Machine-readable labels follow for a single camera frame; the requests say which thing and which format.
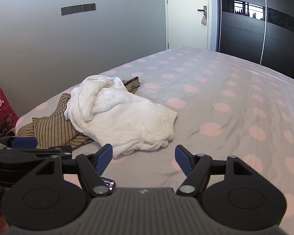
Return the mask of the smartphone with lit screen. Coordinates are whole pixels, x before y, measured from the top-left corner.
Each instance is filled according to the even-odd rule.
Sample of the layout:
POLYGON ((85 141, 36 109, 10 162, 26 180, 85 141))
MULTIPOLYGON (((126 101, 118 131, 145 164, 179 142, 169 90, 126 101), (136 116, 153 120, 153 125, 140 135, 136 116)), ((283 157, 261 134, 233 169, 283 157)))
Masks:
POLYGON ((112 179, 101 177, 105 185, 110 189, 111 192, 114 192, 116 189, 116 182, 112 179))

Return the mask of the grey wall switch panel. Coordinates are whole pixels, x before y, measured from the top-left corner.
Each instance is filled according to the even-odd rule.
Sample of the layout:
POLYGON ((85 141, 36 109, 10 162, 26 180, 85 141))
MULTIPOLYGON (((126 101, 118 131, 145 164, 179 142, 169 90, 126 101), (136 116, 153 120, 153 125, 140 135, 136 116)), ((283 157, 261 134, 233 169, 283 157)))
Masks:
POLYGON ((95 3, 71 5, 71 6, 62 7, 60 9, 62 16, 75 14, 75 13, 81 13, 81 12, 95 11, 95 10, 96 10, 95 3))

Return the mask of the dark sliding wardrobe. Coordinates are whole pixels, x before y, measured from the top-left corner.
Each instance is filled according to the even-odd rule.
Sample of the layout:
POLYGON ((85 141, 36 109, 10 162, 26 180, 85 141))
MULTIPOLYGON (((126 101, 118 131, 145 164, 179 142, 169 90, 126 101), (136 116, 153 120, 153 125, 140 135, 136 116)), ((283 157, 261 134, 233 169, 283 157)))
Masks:
POLYGON ((219 0, 219 51, 294 77, 294 0, 219 0))

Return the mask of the white muslin garment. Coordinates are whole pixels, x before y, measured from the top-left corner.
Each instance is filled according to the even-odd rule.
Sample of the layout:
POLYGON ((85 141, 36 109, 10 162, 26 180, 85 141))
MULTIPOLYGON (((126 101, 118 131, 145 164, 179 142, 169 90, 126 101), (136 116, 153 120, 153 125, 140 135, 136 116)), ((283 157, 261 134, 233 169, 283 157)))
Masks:
POLYGON ((116 158, 167 147, 178 113, 130 93, 118 77, 93 75, 72 89, 64 116, 101 146, 111 144, 116 158))

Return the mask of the brown striped shirt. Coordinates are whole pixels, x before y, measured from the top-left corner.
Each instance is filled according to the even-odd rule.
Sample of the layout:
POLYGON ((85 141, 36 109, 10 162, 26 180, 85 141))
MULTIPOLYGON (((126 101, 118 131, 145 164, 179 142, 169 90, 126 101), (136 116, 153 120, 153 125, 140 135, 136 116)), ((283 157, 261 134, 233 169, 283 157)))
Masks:
POLYGON ((37 139, 38 149, 48 149, 61 145, 70 145, 73 149, 94 142, 94 139, 75 129, 74 125, 65 116, 65 111, 77 100, 78 94, 84 94, 85 98, 95 97, 103 89, 115 88, 128 91, 132 94, 140 87, 138 76, 128 80, 109 78, 102 75, 94 75, 86 78, 79 87, 71 93, 63 93, 60 96, 56 109, 50 116, 32 118, 32 122, 22 126, 17 136, 21 138, 34 137, 37 139))

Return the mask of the white door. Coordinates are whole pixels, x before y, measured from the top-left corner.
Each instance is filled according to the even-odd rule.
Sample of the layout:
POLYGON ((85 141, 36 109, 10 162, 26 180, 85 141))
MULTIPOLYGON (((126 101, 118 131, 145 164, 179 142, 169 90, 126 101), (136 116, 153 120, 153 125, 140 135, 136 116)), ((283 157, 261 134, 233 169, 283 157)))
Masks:
POLYGON ((167 40, 169 48, 189 46, 207 49, 209 0, 167 0, 167 40), (207 16, 197 9, 207 6, 207 16))

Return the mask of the grey pink-dotted bed sheet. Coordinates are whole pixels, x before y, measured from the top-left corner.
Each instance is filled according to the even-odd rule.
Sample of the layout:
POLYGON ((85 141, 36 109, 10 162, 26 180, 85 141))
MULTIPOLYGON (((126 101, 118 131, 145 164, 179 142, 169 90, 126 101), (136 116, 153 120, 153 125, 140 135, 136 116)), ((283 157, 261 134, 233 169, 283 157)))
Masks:
POLYGON ((181 144, 216 159, 242 158, 279 188, 287 211, 281 228, 294 234, 294 80, 233 56, 175 48, 105 72, 138 77, 137 95, 178 113, 174 140, 164 149, 111 161, 104 175, 119 186, 177 188, 174 161, 181 144))

